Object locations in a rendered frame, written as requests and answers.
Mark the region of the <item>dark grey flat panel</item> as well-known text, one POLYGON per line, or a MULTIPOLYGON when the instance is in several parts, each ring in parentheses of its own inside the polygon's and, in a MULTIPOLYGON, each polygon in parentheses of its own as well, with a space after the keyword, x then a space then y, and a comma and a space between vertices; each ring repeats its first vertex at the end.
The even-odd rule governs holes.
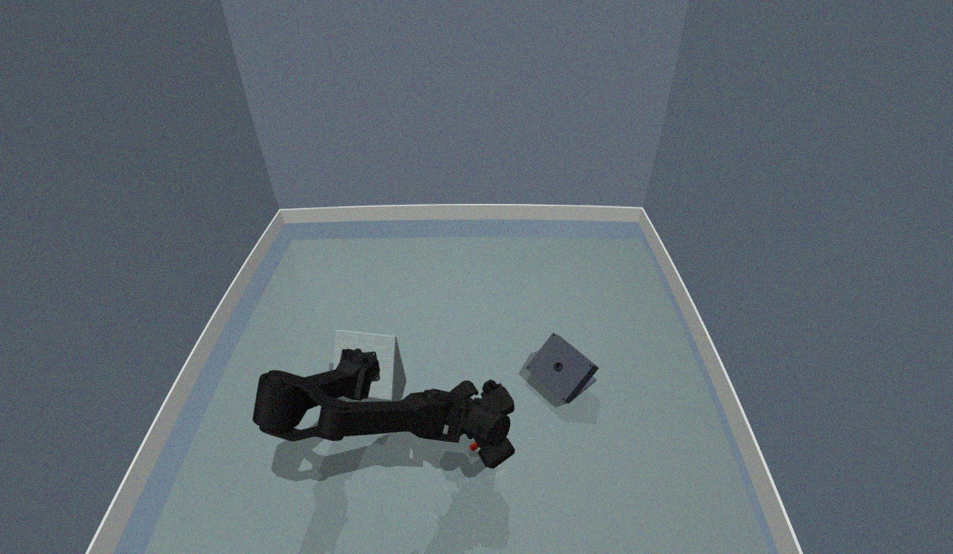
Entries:
POLYGON ((594 375, 599 367, 563 337, 552 333, 526 369, 561 401, 570 404, 596 381, 594 375))

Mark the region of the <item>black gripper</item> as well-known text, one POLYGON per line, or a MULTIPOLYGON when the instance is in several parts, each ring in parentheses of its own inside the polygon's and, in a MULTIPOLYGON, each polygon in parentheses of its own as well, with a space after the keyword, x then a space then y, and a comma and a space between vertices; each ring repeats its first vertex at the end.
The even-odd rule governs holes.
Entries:
MULTIPOLYGON (((463 399, 470 401, 472 405, 476 405, 474 399, 472 399, 473 394, 478 394, 474 383, 463 381, 450 392, 459 394, 463 399)), ((476 441, 476 444, 481 448, 478 450, 478 454, 482 459, 481 462, 490 469, 496 469, 498 464, 503 463, 508 457, 515 454, 515 448, 510 444, 510 439, 507 437, 505 437, 503 444, 498 445, 497 448, 496 446, 490 446, 489 444, 485 444, 485 442, 481 442, 480 439, 474 438, 474 441, 476 441)))

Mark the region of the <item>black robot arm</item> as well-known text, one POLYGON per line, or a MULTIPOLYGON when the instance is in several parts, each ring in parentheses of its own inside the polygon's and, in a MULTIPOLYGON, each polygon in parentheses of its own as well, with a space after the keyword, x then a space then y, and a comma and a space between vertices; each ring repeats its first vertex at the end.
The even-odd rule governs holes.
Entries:
POLYGON ((497 448, 510 431, 510 417, 505 415, 514 412, 514 400, 491 379, 482 387, 482 399, 474 397, 476 405, 437 389, 407 394, 400 401, 340 399, 367 399, 372 381, 380 381, 380 365, 375 352, 360 349, 343 349, 338 368, 322 374, 304 377, 273 369, 259 376, 252 421, 262 432, 291 442, 406 431, 446 442, 458 442, 461 434, 467 434, 497 448), (295 429, 307 410, 317 405, 318 425, 295 429), (445 424, 448 434, 442 434, 445 424))

